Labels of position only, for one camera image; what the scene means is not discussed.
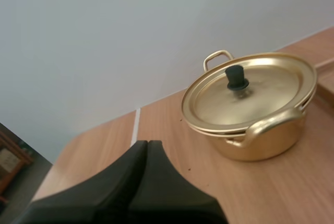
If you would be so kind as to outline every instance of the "aluminum pot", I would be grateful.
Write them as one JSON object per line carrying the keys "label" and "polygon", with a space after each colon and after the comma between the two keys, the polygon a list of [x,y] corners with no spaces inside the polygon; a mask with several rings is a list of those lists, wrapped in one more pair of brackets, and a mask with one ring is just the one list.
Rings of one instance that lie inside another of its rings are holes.
{"label": "aluminum pot", "polygon": [[[220,55],[230,60],[209,70]],[[234,58],[221,50],[204,60],[204,71],[185,92],[182,112],[224,156],[263,160],[300,139],[317,84],[307,61],[276,52]]]}

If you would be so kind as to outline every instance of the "pot lid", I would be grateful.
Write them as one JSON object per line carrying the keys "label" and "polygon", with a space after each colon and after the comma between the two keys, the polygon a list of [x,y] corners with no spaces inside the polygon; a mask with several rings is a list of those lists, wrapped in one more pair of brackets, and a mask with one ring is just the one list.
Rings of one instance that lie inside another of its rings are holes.
{"label": "pot lid", "polygon": [[303,105],[316,80],[315,69],[294,55],[261,53],[232,59],[205,72],[187,89],[182,112],[192,128],[238,133],[263,117]]}

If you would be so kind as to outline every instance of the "white wall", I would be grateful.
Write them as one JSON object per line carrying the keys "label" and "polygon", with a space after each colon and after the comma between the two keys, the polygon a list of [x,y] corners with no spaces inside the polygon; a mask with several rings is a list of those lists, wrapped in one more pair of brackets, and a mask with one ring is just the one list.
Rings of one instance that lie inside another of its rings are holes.
{"label": "white wall", "polygon": [[219,49],[277,49],[333,0],[0,0],[0,122],[50,161],[75,135],[187,87]]}

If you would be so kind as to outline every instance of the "wooden furniture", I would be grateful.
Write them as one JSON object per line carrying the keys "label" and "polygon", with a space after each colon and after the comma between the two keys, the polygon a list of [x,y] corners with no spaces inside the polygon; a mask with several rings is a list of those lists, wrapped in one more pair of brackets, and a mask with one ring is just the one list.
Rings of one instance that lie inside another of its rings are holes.
{"label": "wooden furniture", "polygon": [[[334,28],[281,51],[314,64],[332,58]],[[334,109],[317,96],[308,108],[303,138],[290,150],[260,162],[221,156],[182,119],[183,91],[141,109],[137,139],[162,140],[179,173],[216,197],[231,224],[333,223]],[[35,198],[93,176],[130,146],[135,112],[78,136],[63,150]]]}
{"label": "wooden furniture", "polygon": [[5,148],[18,158],[15,167],[2,178],[0,178],[0,195],[10,184],[16,174],[25,166],[30,164],[33,159],[25,153],[15,141],[21,141],[15,134],[8,130],[4,125],[0,125],[0,150]]}

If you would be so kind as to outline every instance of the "pot rim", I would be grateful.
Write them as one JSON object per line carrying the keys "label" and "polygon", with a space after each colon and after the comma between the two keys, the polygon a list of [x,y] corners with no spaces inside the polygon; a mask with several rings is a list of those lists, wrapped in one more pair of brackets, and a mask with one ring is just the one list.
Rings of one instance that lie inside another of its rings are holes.
{"label": "pot rim", "polygon": [[312,83],[309,85],[309,91],[306,94],[303,94],[302,99],[295,100],[295,98],[291,99],[286,105],[279,108],[278,110],[269,113],[267,116],[276,115],[280,113],[283,110],[286,110],[287,108],[299,108],[302,107],[301,110],[304,110],[309,102],[311,101],[312,97],[315,94],[316,85],[317,85],[317,72],[314,66],[312,66],[309,62],[304,60],[303,58],[300,58],[299,56],[288,54],[288,53],[280,53],[280,52],[266,52],[266,53],[258,53],[258,54],[252,54],[240,57],[238,59],[231,59],[223,64],[220,64],[213,69],[205,72],[203,75],[201,75],[199,78],[197,78],[186,90],[183,99],[182,99],[182,114],[184,116],[185,121],[187,124],[197,132],[210,135],[210,136],[216,136],[216,137],[238,137],[238,136],[244,136],[245,131],[249,128],[250,125],[257,122],[259,119],[245,122],[242,124],[231,124],[230,126],[226,127],[224,125],[217,125],[217,124],[202,124],[196,117],[193,117],[191,115],[192,112],[189,110],[189,103],[190,103],[190,97],[191,92],[193,92],[193,88],[196,87],[199,83],[201,83],[204,79],[208,78],[210,75],[222,71],[222,69],[226,69],[227,67],[238,64],[244,60],[252,60],[256,58],[265,58],[265,57],[285,57],[285,58],[291,58],[293,60],[297,60],[298,62],[303,63],[310,69],[310,73],[313,74]]}

